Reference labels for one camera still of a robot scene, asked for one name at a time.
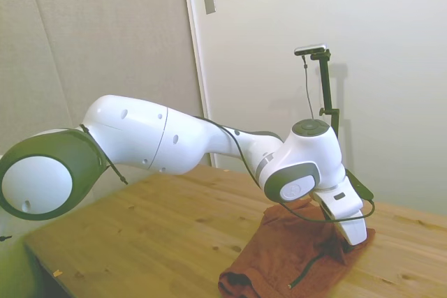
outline brown cloth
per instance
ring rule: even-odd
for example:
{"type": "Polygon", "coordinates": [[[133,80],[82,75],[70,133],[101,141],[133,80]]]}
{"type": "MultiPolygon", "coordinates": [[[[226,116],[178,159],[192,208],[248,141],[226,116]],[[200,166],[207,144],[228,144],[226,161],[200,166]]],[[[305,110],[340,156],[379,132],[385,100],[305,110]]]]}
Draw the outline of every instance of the brown cloth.
{"type": "MultiPolygon", "coordinates": [[[[324,219],[311,199],[296,200],[288,207],[303,216],[324,219]]],[[[265,210],[259,229],[236,261],[219,277],[225,298],[319,298],[352,267],[373,238],[368,229],[363,243],[350,247],[333,223],[312,223],[297,218],[281,205],[265,210]],[[306,276],[289,288],[306,265],[321,256],[306,276]]]]}

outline wooden table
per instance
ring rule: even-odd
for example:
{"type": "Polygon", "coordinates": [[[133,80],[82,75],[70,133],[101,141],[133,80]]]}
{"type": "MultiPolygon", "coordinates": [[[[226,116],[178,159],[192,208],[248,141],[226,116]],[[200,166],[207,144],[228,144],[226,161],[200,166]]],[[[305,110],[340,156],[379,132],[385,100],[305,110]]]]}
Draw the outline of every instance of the wooden table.
{"type": "MultiPolygon", "coordinates": [[[[220,297],[220,272],[271,205],[247,175],[199,166],[153,175],[26,241],[74,297],[220,297]]],[[[447,297],[446,218],[377,204],[367,224],[374,242],[329,297],[447,297]]]]}

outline black pole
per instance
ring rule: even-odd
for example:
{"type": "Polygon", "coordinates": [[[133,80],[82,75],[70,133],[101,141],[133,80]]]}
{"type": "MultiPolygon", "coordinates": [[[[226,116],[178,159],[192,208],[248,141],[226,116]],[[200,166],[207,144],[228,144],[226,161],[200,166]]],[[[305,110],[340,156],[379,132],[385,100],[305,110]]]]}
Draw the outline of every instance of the black pole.
{"type": "Polygon", "coordinates": [[[320,75],[321,75],[321,86],[323,89],[323,102],[324,108],[320,109],[320,115],[327,114],[330,115],[330,126],[338,137],[338,126],[339,126],[339,115],[340,110],[338,108],[332,108],[332,97],[330,96],[330,81],[329,81],[329,67],[328,62],[330,60],[329,49],[324,52],[319,52],[316,54],[311,54],[310,59],[312,61],[318,60],[320,63],[320,75]]]}
{"type": "Polygon", "coordinates": [[[328,59],[326,57],[321,57],[320,62],[320,73],[321,73],[321,86],[323,87],[323,101],[324,109],[332,109],[332,97],[330,96],[330,82],[329,82],[329,68],[328,59]]]}

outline dark gray joint cap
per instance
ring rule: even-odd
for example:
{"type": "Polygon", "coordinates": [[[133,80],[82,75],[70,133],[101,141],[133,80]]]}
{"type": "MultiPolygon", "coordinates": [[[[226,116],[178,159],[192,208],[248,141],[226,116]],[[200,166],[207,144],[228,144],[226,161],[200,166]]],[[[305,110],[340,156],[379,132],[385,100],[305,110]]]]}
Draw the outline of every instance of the dark gray joint cap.
{"type": "Polygon", "coordinates": [[[293,125],[292,131],[296,135],[311,137],[324,134],[328,131],[329,125],[323,120],[305,119],[293,125]]]}

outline round hole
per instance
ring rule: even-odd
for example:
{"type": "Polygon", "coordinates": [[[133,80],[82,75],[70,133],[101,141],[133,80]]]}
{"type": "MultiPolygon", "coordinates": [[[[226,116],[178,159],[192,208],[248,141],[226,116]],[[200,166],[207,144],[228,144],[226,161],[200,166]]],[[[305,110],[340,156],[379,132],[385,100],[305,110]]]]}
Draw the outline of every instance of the round hole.
{"type": "Polygon", "coordinates": [[[31,209],[31,204],[30,204],[29,200],[25,200],[22,204],[22,211],[25,213],[28,213],[30,209],[31,209]]]}

